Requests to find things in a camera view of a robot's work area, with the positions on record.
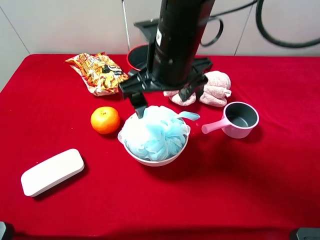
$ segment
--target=orange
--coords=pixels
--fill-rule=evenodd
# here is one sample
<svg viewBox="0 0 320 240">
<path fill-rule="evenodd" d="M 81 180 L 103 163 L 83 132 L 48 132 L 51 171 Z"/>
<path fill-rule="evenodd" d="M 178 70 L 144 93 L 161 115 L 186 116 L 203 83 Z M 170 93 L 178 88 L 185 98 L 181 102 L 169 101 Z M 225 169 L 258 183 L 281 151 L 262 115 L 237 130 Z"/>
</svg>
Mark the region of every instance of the orange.
<svg viewBox="0 0 320 240">
<path fill-rule="evenodd" d="M 97 108 L 91 115 L 91 125 L 100 134 L 110 134 L 120 125 L 118 111 L 110 106 Z"/>
</svg>

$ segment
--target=snack bag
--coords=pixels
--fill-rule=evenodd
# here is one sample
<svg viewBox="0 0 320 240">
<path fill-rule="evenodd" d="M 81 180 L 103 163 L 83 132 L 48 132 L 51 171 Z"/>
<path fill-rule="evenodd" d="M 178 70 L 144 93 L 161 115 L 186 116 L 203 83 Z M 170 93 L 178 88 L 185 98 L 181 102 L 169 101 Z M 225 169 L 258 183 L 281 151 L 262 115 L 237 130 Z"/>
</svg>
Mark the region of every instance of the snack bag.
<svg viewBox="0 0 320 240">
<path fill-rule="evenodd" d="M 65 62 L 81 75 L 89 92 L 95 96 L 118 93 L 118 83 L 128 79 L 128 75 L 105 52 L 96 55 L 82 53 Z"/>
</svg>

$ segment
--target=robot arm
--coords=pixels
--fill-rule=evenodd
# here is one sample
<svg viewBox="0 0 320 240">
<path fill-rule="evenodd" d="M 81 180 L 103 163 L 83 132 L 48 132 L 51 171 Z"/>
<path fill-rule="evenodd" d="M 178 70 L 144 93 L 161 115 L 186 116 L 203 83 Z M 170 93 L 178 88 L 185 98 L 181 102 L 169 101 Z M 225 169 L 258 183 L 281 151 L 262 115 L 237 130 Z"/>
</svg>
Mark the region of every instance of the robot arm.
<svg viewBox="0 0 320 240">
<path fill-rule="evenodd" d="M 137 23 L 149 39 L 147 66 L 119 84 L 139 118 L 147 107 L 143 92 L 180 90 L 186 101 L 208 82 L 208 58 L 196 58 L 215 0 L 162 0 L 158 21 Z"/>
</svg>

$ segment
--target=black cylinder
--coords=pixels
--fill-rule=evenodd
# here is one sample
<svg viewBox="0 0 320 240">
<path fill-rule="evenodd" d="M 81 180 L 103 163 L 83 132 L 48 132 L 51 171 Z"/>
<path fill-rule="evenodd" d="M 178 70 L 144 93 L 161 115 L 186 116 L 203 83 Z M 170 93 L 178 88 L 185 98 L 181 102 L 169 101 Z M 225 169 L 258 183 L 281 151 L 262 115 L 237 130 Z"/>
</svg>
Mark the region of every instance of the black cylinder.
<svg viewBox="0 0 320 240">
<path fill-rule="evenodd" d="M 168 86 L 186 83 L 215 0 L 162 0 L 152 75 Z"/>
</svg>

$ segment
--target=white bowl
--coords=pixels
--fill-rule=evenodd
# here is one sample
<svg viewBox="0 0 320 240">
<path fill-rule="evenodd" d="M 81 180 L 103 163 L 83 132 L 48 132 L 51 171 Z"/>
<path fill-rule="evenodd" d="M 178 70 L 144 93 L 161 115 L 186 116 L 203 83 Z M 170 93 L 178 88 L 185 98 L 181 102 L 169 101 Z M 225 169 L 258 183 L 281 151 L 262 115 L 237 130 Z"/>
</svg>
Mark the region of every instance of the white bowl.
<svg viewBox="0 0 320 240">
<path fill-rule="evenodd" d="M 135 156 L 128 148 L 127 146 L 124 144 L 124 148 L 125 150 L 135 159 L 137 160 L 139 163 L 143 164 L 143 165 L 146 165 L 146 166 L 150 166 L 150 167 L 160 167 L 160 166 L 164 166 L 164 165 L 167 165 L 171 162 L 173 162 L 177 157 L 179 157 L 179 155 L 182 153 L 182 151 L 185 149 L 185 147 L 187 146 L 187 143 L 188 143 L 188 139 L 189 139 L 189 136 L 188 135 L 185 135 L 185 143 L 182 147 L 182 149 L 176 154 L 174 155 L 173 157 L 170 157 L 166 160 L 163 160 L 163 161 L 148 161 L 146 159 L 142 159 L 142 158 L 139 158 L 137 156 Z"/>
</svg>

